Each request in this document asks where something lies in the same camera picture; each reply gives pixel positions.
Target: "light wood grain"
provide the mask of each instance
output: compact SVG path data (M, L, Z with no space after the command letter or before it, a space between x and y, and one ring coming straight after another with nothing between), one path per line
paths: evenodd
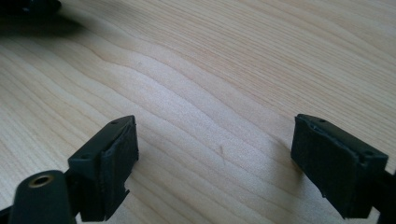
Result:
M108 223L341 219L290 160L310 114L396 168L396 4L389 0L63 0L0 20L0 208L27 176L135 115L141 160Z

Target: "wooden surface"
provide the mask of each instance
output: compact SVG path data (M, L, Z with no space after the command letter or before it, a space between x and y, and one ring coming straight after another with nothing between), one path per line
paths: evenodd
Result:
M293 117L314 115L394 171L394 1L63 4L48 21L0 20L0 208L133 114L141 160L108 223L375 223L375 210L341 219L290 145Z

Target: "black object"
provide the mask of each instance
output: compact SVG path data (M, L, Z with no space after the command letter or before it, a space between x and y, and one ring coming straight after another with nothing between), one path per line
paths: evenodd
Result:
M0 15L47 16L61 8L58 0L0 0Z
M138 160L134 116L115 119L69 158L66 173L47 171L23 180L0 224L72 224L108 220L129 190L124 183Z
M343 218L396 223L396 178L385 171L388 156L330 122L295 118L291 157Z

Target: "wooden table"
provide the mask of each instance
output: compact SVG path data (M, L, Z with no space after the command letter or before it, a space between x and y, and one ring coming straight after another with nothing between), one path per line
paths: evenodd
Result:
M392 0L64 0L0 20L0 208L135 115L141 159L107 223L344 221L290 159L324 118L396 168Z

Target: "table top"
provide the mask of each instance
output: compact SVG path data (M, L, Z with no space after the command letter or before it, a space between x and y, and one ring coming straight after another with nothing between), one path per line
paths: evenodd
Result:
M63 0L0 19L0 208L29 175L135 115L140 160L107 223L343 220L290 159L294 117L396 168L392 0Z

